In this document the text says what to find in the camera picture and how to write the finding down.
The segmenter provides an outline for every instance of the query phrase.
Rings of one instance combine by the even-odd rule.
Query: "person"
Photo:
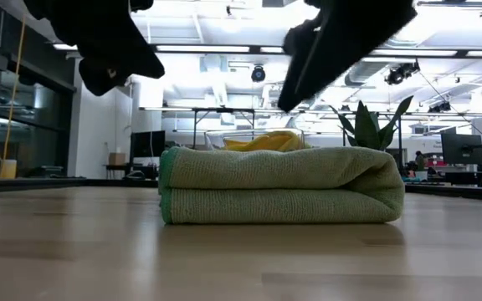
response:
[[[416,151],[416,164],[418,165],[418,171],[425,171],[425,156],[421,151]]]

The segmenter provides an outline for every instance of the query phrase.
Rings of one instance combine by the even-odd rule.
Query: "snake plant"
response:
[[[361,101],[358,103],[358,108],[356,109],[354,127],[344,115],[338,114],[338,111],[332,106],[331,108],[334,113],[338,115],[351,146],[384,151],[392,143],[393,134],[397,130],[395,124],[401,115],[407,112],[412,98],[413,96],[410,96],[399,104],[393,118],[382,129],[380,129],[378,124],[377,113],[370,112]]]

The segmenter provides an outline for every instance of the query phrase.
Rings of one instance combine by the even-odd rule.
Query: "cardboard box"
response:
[[[109,165],[111,166],[123,166],[126,164],[126,154],[124,153],[110,153]]]

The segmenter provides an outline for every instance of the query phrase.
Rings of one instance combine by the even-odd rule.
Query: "clear container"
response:
[[[225,140],[250,142],[254,138],[274,131],[289,131],[297,136],[302,144],[305,143],[304,131],[298,129],[254,129],[254,130],[210,130],[204,133],[206,148],[210,151],[222,150],[226,146]]]

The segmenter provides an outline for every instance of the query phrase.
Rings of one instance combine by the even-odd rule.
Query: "microfiber towel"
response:
[[[387,153],[356,147],[197,151],[161,158],[166,223],[390,222],[404,184]]]
[[[224,140],[226,151],[297,151],[305,148],[302,139],[288,130],[276,130],[259,135],[250,142]]]

